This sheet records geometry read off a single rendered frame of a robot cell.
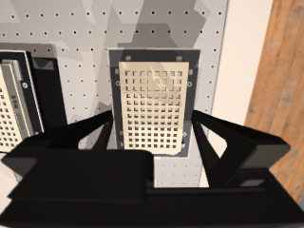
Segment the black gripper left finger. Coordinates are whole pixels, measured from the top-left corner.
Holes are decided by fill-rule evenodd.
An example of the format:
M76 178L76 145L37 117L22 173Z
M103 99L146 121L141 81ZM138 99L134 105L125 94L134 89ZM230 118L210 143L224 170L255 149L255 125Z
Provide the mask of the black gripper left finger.
M99 138L91 149L107 149L112 125L114 122L112 110L93 117L60 126L33 136L26 137L15 147L46 147L46 148L75 148L79 149L79 142L100 126L103 129Z

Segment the beige well plate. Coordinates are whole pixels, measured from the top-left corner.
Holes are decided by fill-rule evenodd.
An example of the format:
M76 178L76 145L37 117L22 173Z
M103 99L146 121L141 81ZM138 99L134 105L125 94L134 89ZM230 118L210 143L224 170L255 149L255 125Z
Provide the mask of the beige well plate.
M0 64L0 151L9 152L25 137L32 135L29 113L14 65Z
M189 63L119 62L124 149L181 151L188 67Z

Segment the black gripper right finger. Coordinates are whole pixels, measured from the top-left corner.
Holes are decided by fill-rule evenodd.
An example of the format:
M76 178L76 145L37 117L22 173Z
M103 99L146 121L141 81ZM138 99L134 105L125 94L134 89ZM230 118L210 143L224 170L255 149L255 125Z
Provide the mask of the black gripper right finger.
M224 186L239 170L269 169L290 150L280 137L193 110L191 122L209 187ZM204 125L223 138L221 157L208 141Z

